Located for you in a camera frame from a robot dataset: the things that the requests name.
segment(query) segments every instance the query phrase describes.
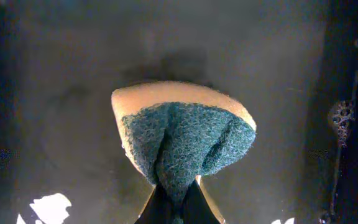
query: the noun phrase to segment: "gray surface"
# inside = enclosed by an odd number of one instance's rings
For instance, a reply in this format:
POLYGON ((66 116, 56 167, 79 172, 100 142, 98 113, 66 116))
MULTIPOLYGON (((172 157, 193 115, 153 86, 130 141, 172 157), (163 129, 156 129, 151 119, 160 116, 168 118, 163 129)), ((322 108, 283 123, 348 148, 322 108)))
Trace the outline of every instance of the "gray surface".
POLYGON ((90 19, 70 8, 37 17, 29 3, 16 5, 23 146, 15 203, 61 192, 73 203, 67 223, 133 223, 151 187, 121 149, 110 94, 138 78, 123 70, 190 48, 205 52, 207 81, 257 123, 248 155, 205 178, 227 222, 317 222, 329 195, 330 177, 321 174, 329 174, 335 144, 329 131, 310 134, 311 123, 328 130, 335 97, 317 88, 327 2, 93 4, 100 11, 90 19), (316 112, 310 106, 319 101, 316 112))

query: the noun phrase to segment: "cleaning sponge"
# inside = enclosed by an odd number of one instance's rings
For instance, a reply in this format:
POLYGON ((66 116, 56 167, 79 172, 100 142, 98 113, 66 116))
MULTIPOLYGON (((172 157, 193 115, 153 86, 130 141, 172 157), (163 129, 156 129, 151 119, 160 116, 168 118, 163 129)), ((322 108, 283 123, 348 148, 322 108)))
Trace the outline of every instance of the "cleaning sponge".
POLYGON ((236 100, 203 86, 156 82, 114 91, 112 107, 128 158, 176 206, 196 175, 241 159, 256 125, 236 100))

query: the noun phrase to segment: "folded sponge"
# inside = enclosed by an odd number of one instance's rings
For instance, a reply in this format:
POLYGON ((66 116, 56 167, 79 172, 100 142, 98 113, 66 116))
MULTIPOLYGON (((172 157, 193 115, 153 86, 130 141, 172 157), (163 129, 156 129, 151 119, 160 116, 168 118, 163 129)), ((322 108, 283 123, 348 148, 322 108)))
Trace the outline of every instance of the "folded sponge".
POLYGON ((156 82, 118 89, 112 107, 128 158, 176 205, 196 175, 238 161, 255 139, 247 110, 203 86, 156 82))

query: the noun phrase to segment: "sponge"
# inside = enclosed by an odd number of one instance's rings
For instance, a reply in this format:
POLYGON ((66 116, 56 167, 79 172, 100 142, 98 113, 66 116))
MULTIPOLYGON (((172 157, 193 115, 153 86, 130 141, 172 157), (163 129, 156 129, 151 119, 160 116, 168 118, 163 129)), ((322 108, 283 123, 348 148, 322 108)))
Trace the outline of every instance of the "sponge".
POLYGON ((248 111, 205 86, 146 83, 118 89, 111 100, 127 157, 177 207, 197 175, 237 162, 255 139, 248 111))

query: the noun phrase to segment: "crease in sponge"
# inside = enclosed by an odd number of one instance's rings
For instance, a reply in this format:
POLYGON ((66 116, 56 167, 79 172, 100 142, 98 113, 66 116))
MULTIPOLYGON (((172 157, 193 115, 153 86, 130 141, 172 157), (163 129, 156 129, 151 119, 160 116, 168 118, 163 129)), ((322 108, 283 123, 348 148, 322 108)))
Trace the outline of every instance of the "crease in sponge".
MULTIPOLYGON (((216 100, 213 94, 209 101, 202 94, 200 100, 193 102, 186 98, 186 94, 165 97, 164 101, 164 94, 155 92, 161 91, 162 85, 176 85, 186 90, 195 88, 196 94, 197 90, 222 94, 203 86, 167 82, 129 90, 129 95, 139 91, 140 99, 122 98, 125 90, 116 98, 113 93, 113 110, 129 158, 151 184, 160 183, 178 206, 196 175, 215 174, 244 157, 254 142, 255 124, 252 118, 241 118, 223 106, 219 107, 219 103, 214 106, 211 103, 216 100), (142 100, 148 93, 154 100, 153 94, 157 94, 159 102, 147 104, 142 100), (127 114, 133 104, 138 104, 137 109, 127 114)), ((172 94, 175 90, 166 91, 165 95, 172 94)), ((225 98, 229 97, 222 95, 220 100, 225 98)), ((226 108, 238 109, 238 105, 245 110, 238 102, 231 102, 226 108)))

